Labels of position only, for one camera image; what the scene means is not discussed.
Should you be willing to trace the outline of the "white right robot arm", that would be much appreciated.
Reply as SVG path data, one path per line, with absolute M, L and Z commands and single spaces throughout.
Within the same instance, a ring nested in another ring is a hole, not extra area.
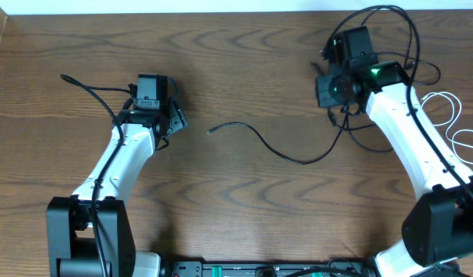
M 357 104 L 381 129 L 405 167 L 416 203 L 401 240 L 379 252 L 379 276 L 416 276 L 473 253 L 473 171 L 431 123 L 396 61 L 330 62 L 318 77 L 323 108 Z

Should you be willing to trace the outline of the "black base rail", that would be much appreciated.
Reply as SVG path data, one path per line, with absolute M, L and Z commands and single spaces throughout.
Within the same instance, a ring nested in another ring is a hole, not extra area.
M 178 260 L 161 263 L 159 277 L 285 277 L 364 276 L 380 277 L 372 262 L 332 259 L 328 262 L 206 262 Z

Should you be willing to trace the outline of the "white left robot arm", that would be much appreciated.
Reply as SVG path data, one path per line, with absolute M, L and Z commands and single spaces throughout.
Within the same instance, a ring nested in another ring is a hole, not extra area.
M 123 109 L 119 128 L 89 177 L 46 209 L 52 276 L 169 276 L 169 262 L 138 251 L 126 205 L 143 165 L 161 140 L 187 127 L 177 101 L 157 109 Z

